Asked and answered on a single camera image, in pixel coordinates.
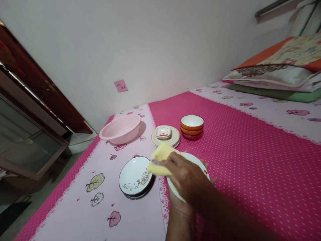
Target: yellow sponge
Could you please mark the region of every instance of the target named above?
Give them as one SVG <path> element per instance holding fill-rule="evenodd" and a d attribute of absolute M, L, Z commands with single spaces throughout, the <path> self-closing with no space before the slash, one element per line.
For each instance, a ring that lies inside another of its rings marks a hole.
<path fill-rule="evenodd" d="M 172 173 L 166 167 L 156 165 L 152 161 L 156 160 L 159 163 L 162 160 L 166 160 L 172 152 L 181 154 L 179 151 L 175 150 L 166 142 L 162 143 L 157 148 L 157 150 L 152 154 L 151 161 L 149 162 L 147 171 L 156 176 L 170 176 Z"/>

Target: stacked bowls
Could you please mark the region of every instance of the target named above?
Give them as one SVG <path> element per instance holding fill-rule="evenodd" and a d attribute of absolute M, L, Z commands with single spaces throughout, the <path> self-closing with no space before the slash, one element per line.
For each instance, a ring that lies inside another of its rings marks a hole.
<path fill-rule="evenodd" d="M 182 136 L 189 140 L 196 140 L 202 137 L 204 119 L 198 115 L 186 115 L 181 118 Z"/>

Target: decorated plate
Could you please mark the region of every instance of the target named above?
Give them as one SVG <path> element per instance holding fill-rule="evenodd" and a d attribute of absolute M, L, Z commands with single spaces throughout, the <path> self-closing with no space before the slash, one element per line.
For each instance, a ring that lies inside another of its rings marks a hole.
<path fill-rule="evenodd" d="M 147 172 L 148 164 L 146 157 L 135 157 L 126 163 L 119 175 L 119 187 L 124 194 L 142 195 L 152 177 Z"/>

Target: white plate with floral pattern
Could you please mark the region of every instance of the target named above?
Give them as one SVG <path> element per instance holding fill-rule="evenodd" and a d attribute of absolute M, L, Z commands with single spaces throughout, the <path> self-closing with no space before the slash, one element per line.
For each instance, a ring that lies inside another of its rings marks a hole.
<path fill-rule="evenodd" d="M 119 187 L 128 196 L 141 196 L 151 181 L 152 174 L 147 172 L 149 159 L 135 157 L 120 172 Z"/>
<path fill-rule="evenodd" d="M 194 164 L 198 165 L 200 167 L 200 169 L 203 171 L 203 173 L 207 176 L 208 179 L 210 179 L 210 176 L 208 175 L 208 172 L 207 172 L 207 169 L 205 168 L 204 164 L 196 157 L 196 156 L 193 156 L 192 154 L 189 154 L 189 153 L 186 153 L 186 152 L 181 152 L 181 155 L 183 157 L 185 157 L 187 160 L 193 162 Z M 182 200 L 183 202 L 186 202 L 184 200 L 184 198 L 182 198 L 176 187 L 174 186 L 174 184 L 172 183 L 172 181 L 167 178 L 167 182 L 168 182 L 168 186 L 171 188 L 171 190 L 173 191 L 173 193 L 180 199 Z"/>

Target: stack of plates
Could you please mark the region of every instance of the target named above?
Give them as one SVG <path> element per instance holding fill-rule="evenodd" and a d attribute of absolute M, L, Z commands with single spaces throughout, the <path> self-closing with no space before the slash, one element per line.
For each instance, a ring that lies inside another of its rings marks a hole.
<path fill-rule="evenodd" d="M 132 200 L 146 196 L 153 187 L 155 176 L 147 172 L 149 159 L 135 157 L 120 172 L 119 187 L 124 195 Z"/>
<path fill-rule="evenodd" d="M 154 143 L 155 148 L 157 149 L 163 142 L 167 142 L 173 148 L 176 148 L 181 141 L 180 133 L 175 127 L 171 127 L 172 135 L 166 139 L 159 139 L 155 135 L 155 131 L 151 134 L 151 141 Z"/>

